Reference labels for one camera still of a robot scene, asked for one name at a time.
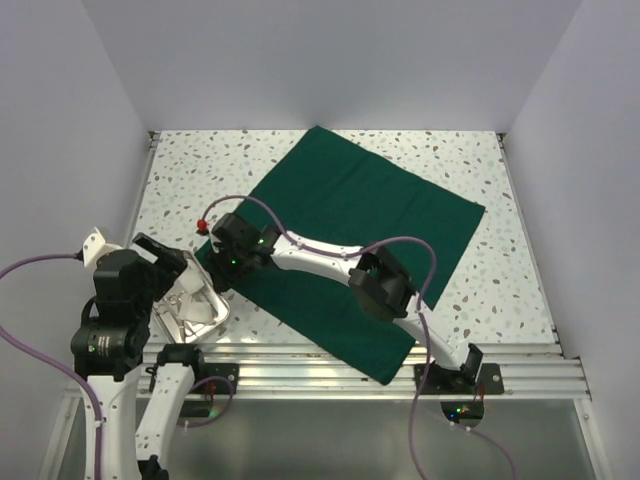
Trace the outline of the stainless steel tray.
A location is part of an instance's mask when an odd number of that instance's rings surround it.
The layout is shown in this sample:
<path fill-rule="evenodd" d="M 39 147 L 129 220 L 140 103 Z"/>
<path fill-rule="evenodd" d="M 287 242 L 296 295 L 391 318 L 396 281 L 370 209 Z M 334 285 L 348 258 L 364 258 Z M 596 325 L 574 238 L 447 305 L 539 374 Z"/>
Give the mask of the stainless steel tray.
<path fill-rule="evenodd" d="M 230 315 L 227 301 L 215 290 L 209 274 L 199 264 L 192 252 L 182 250 L 187 268 L 197 270 L 205 282 L 207 300 L 181 306 L 175 284 L 153 306 L 155 318 L 172 343 L 197 344 L 221 326 Z"/>

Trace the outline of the green surgical cloth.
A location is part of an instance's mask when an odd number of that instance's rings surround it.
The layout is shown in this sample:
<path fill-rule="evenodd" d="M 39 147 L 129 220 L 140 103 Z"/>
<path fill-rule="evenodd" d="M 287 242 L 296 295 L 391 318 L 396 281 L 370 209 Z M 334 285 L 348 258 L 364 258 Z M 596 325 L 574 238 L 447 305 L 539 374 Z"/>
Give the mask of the green surgical cloth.
<path fill-rule="evenodd" d="M 212 164 L 206 190 L 255 226 L 280 219 L 313 239 L 367 245 L 393 238 L 392 253 L 425 288 L 420 335 L 461 353 L 468 341 L 433 308 L 476 233 L 485 209 L 321 127 L 297 131 L 204 131 L 194 149 Z M 232 285 L 336 358 L 388 383 L 414 342 L 366 314 L 335 281 L 272 268 Z"/>

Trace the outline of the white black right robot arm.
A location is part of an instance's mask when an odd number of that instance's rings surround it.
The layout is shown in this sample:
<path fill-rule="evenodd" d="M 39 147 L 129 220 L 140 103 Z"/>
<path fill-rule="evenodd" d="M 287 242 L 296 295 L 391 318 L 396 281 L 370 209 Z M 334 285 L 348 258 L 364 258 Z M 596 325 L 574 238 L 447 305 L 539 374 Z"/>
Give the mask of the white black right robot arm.
<path fill-rule="evenodd" d="M 388 249 L 315 242 L 280 224 L 257 229 L 235 213 L 197 231 L 209 241 L 197 258 L 219 292 L 235 290 L 338 360 L 382 385 L 415 343 L 432 360 L 434 389 L 468 392 L 481 380 L 483 354 L 455 346 L 429 326 L 424 290 Z"/>

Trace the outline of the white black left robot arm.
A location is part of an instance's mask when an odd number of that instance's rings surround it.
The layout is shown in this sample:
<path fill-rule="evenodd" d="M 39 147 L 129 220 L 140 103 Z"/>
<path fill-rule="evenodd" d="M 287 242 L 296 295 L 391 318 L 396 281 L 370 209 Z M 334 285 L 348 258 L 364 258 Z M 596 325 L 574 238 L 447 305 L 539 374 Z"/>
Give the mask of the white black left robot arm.
<path fill-rule="evenodd" d="M 199 284 L 181 250 L 139 234 L 126 249 L 99 229 L 84 240 L 94 296 L 71 340 L 83 390 L 88 479 L 166 479 L 167 455 L 187 393 L 201 390 L 208 369 L 194 346 L 166 346 L 154 367 L 152 396 L 136 416 L 144 348 L 154 305 L 182 283 Z"/>

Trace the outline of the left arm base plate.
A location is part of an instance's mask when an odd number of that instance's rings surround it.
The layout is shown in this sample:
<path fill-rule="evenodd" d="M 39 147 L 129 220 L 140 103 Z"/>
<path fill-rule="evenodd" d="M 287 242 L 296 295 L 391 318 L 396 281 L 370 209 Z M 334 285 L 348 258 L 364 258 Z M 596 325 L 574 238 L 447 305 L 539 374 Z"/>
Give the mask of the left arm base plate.
<path fill-rule="evenodd" d="M 190 392 L 198 395 L 235 395 L 240 379 L 238 363 L 204 363 Z"/>

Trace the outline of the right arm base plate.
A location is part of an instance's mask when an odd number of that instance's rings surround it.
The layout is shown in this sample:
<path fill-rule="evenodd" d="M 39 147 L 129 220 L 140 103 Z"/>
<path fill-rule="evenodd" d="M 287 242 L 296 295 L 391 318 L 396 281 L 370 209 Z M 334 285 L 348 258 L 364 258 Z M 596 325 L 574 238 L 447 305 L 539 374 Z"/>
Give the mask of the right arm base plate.
<path fill-rule="evenodd" d="M 421 388 L 421 395 L 502 395 L 505 387 L 500 366 L 483 363 L 472 383 L 467 382 L 460 372 L 449 371 L 432 363 L 427 380 Z"/>

